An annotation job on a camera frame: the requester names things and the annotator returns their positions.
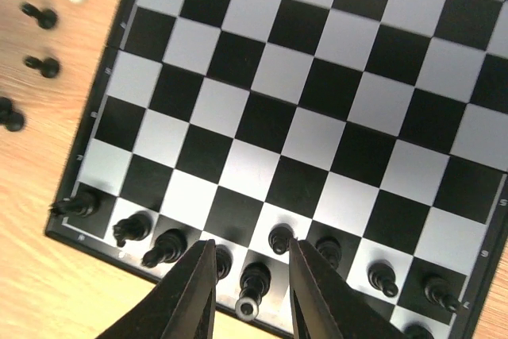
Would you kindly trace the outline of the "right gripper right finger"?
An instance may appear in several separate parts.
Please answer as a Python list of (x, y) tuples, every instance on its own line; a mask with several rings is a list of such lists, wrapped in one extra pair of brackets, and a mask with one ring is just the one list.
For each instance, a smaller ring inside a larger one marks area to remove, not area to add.
[(308, 241), (289, 241), (295, 338), (404, 338), (373, 310)]

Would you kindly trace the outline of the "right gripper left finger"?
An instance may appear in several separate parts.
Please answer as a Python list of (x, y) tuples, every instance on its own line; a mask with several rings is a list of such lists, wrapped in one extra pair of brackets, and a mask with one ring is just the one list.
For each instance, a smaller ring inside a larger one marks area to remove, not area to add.
[(144, 299), (99, 337), (211, 338), (216, 284), (215, 241), (197, 241)]

